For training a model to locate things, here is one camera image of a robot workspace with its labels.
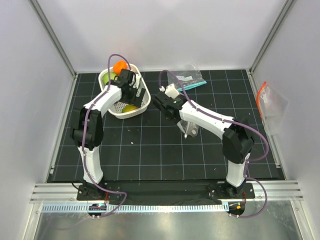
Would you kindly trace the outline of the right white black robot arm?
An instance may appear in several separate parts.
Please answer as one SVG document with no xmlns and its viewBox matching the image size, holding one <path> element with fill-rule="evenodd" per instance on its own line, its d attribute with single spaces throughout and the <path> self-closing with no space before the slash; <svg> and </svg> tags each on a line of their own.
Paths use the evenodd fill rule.
<svg viewBox="0 0 320 240">
<path fill-rule="evenodd" d="M 167 120 L 178 126 L 185 138 L 195 137 L 201 127 L 221 139 L 228 169 L 224 184 L 216 192 L 230 198 L 241 195 L 246 183 L 245 164 L 255 143 L 253 134 L 243 127 L 244 123 L 209 110 L 181 93 L 171 97 L 160 91 L 152 98 L 152 103 Z"/>
</svg>

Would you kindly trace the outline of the clear white-dotted zip bag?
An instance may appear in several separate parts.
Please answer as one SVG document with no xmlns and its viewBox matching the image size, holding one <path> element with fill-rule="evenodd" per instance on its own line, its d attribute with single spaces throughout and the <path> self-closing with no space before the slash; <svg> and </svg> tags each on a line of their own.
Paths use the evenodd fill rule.
<svg viewBox="0 0 320 240">
<path fill-rule="evenodd" d="M 196 137 L 199 132 L 199 126 L 194 122 L 180 120 L 177 124 L 185 139 L 188 137 Z"/>
</svg>

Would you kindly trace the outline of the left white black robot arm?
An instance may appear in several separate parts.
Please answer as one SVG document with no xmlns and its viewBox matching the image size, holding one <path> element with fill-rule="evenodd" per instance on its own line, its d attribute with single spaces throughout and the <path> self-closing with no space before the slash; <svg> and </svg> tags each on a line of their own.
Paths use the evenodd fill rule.
<svg viewBox="0 0 320 240">
<path fill-rule="evenodd" d="M 108 193 L 100 161 L 106 112 L 118 102 L 139 109 L 145 106 L 147 90 L 138 70 L 122 69 L 115 76 L 105 70 L 100 76 L 108 76 L 108 83 L 102 85 L 101 92 L 93 100 L 75 108 L 71 115 L 70 137 L 80 152 L 83 166 L 83 180 L 78 187 L 80 200 L 101 200 Z"/>
</svg>

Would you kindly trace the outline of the yellow green toy mango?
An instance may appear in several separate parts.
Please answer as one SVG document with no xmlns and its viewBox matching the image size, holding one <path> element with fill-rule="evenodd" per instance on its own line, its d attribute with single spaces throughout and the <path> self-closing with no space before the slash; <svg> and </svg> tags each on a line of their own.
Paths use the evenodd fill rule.
<svg viewBox="0 0 320 240">
<path fill-rule="evenodd" d="M 129 113 L 129 112 L 132 112 L 132 111 L 135 111 L 137 110 L 138 107 L 137 106 L 134 106 L 134 105 L 126 105 L 123 109 L 122 109 L 122 113 Z"/>
</svg>

